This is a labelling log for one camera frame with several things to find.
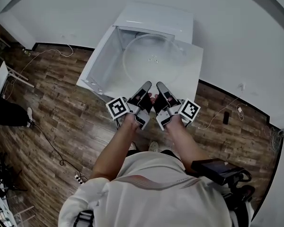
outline hand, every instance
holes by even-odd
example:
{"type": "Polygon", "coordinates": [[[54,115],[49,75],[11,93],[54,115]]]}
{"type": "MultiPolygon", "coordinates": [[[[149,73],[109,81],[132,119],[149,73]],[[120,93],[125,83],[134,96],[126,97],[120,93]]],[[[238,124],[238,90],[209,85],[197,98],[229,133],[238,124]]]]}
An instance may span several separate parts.
{"type": "MultiPolygon", "coordinates": [[[[152,96],[152,93],[149,93],[148,95],[149,95],[150,98],[151,98],[151,103],[154,104],[155,101],[156,101],[156,99],[157,99],[157,97],[158,97],[158,94],[156,94],[155,97],[151,97],[151,96],[152,96]]],[[[136,121],[135,115],[134,115],[133,113],[127,113],[127,114],[125,115],[123,124],[132,127],[134,130],[136,130],[137,128],[139,128],[139,127],[141,126],[141,124],[136,121]]]]}
{"type": "Polygon", "coordinates": [[[125,118],[124,118],[122,125],[127,125],[127,126],[131,127],[133,130],[138,129],[141,124],[136,121],[135,117],[136,117],[136,115],[134,115],[133,113],[127,113],[125,115],[125,118]]]}
{"type": "Polygon", "coordinates": [[[179,114],[172,116],[171,121],[165,125],[165,128],[167,129],[169,134],[171,131],[182,127],[184,127],[184,124],[179,114]]]}

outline person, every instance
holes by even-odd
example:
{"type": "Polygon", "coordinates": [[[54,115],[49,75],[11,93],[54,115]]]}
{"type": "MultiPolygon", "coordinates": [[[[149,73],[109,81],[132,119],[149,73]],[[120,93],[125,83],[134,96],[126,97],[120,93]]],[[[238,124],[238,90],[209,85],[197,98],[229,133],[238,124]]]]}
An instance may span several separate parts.
{"type": "Polygon", "coordinates": [[[172,116],[165,126],[179,159],[171,150],[155,150],[156,143],[147,152],[132,149],[138,127],[135,115],[126,114],[97,158],[90,180],[63,204],[58,226],[73,227],[80,212],[91,210],[95,227],[231,227],[222,195],[187,174],[193,161],[209,157],[181,117],[172,116]]]}
{"type": "Polygon", "coordinates": [[[0,97],[0,125],[13,127],[30,127],[33,122],[33,111],[27,110],[0,97]]]}

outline white sneaker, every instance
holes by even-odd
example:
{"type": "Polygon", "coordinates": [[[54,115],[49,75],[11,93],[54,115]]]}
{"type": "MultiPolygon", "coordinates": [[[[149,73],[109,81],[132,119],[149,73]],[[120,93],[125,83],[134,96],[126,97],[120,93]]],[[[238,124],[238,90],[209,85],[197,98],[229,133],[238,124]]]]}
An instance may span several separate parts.
{"type": "Polygon", "coordinates": [[[132,149],[137,149],[136,144],[135,143],[131,143],[131,146],[129,147],[128,150],[132,150],[132,149]]]}
{"type": "Polygon", "coordinates": [[[149,148],[148,151],[152,151],[152,152],[159,152],[159,144],[156,141],[153,141],[149,148]]]}
{"type": "Polygon", "coordinates": [[[27,108],[27,115],[30,121],[33,121],[33,110],[32,108],[27,108]]]}

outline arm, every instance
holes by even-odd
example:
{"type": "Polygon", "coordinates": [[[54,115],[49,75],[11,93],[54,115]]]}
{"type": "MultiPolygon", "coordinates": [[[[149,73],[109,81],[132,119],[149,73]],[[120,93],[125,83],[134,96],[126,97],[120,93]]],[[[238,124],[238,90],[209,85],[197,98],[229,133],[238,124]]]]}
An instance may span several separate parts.
{"type": "Polygon", "coordinates": [[[138,127],[135,115],[128,113],[122,126],[97,158],[91,179],[103,177],[112,181],[117,177],[138,127]]]}
{"type": "Polygon", "coordinates": [[[190,166],[193,161],[209,159],[207,153],[198,147],[193,137],[186,131],[180,115],[174,115],[171,121],[166,125],[166,129],[188,172],[192,171],[190,166]]]}

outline black pants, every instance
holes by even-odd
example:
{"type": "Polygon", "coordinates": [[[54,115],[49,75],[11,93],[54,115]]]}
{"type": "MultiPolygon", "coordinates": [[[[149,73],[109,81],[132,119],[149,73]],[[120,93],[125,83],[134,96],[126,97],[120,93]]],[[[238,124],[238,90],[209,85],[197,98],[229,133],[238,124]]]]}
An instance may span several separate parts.
{"type": "Polygon", "coordinates": [[[24,108],[0,97],[0,124],[7,126],[27,126],[29,117],[24,108]]]}
{"type": "MultiPolygon", "coordinates": [[[[133,154],[136,154],[136,153],[139,153],[139,152],[140,152],[140,151],[139,151],[138,149],[131,149],[131,150],[128,151],[126,157],[129,157],[129,156],[131,156],[131,155],[133,155],[133,154]]],[[[181,160],[180,160],[178,157],[176,157],[176,155],[175,155],[171,150],[169,150],[169,149],[163,150],[163,151],[161,151],[160,153],[165,154],[165,155],[169,155],[169,156],[174,157],[174,158],[177,158],[179,161],[181,161],[181,160]]]]}

